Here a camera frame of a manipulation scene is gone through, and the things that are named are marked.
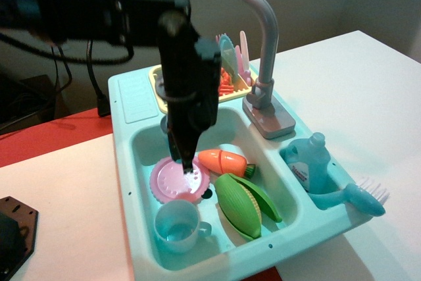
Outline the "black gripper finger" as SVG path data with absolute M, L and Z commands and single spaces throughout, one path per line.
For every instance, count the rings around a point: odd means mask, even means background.
M 178 148 L 176 146 L 176 142 L 174 141 L 174 137 L 173 137 L 171 132 L 168 132 L 167 136 L 168 136 L 168 146 L 169 146 L 169 150 L 170 150 L 170 156 L 171 156 L 173 161 L 175 161 L 176 163 L 179 163 L 180 162 L 180 154 L 179 154 Z
M 184 173 L 190 173 L 193 171 L 193 160 L 195 158 L 194 149 L 183 149 L 180 152 L 180 160 L 183 167 Z

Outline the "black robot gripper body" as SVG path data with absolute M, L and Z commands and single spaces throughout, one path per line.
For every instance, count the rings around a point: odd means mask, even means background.
M 178 152 L 193 153 L 201 133 L 216 123 L 220 48 L 178 11 L 159 18 L 157 43 L 163 77 L 157 87 L 168 105 L 168 136 Z

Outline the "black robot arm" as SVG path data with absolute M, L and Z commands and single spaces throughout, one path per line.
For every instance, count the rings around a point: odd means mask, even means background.
M 173 160 L 193 169 L 200 135 L 216 123 L 221 53 L 190 20 L 189 0 L 1 0 L 1 27 L 27 30 L 51 44 L 105 41 L 128 51 L 156 47 Z

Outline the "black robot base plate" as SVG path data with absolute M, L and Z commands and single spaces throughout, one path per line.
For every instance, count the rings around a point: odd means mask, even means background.
M 34 252 L 38 215 L 11 196 L 1 198 L 1 280 L 10 280 Z

